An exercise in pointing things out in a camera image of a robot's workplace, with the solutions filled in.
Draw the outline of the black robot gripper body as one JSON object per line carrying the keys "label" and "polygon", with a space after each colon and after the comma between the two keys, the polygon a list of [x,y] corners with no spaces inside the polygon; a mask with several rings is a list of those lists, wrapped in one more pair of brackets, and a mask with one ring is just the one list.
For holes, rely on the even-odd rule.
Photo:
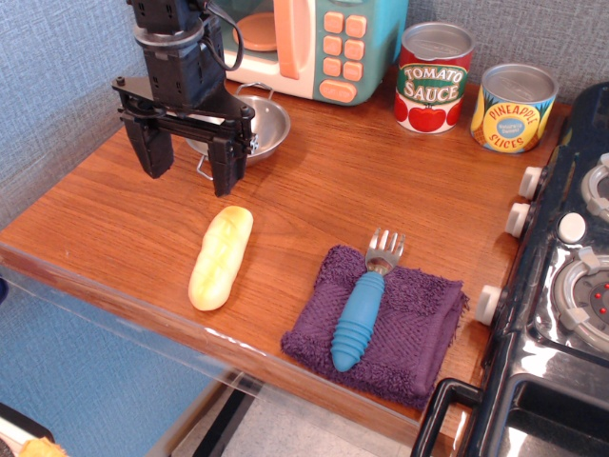
{"label": "black robot gripper body", "polygon": [[143,47],[147,76],[120,76],[112,87],[120,93],[125,110],[137,117],[164,114],[206,116],[232,121],[238,136],[254,139],[254,110],[227,92],[223,50],[213,44],[181,48]]}

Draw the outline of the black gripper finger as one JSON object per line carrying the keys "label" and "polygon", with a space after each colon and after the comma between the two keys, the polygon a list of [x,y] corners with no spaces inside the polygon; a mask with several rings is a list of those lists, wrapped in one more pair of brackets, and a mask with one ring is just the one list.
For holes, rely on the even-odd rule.
{"label": "black gripper finger", "polygon": [[214,192],[217,197],[231,193],[244,177],[249,142],[236,124],[222,124],[208,143]]}
{"label": "black gripper finger", "polygon": [[171,135],[148,119],[124,117],[123,122],[144,172],[153,179],[160,178],[174,162]]}

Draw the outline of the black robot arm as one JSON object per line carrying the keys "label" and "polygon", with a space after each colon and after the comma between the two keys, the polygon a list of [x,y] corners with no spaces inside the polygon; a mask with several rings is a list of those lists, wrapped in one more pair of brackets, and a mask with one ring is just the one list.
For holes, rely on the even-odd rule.
{"label": "black robot arm", "polygon": [[145,77],[117,77],[120,117],[143,170],[162,176],[173,164],[172,136],[207,145],[214,192],[222,197],[244,177],[257,147],[255,110],[230,94],[220,23],[212,1],[133,1],[134,36]]}

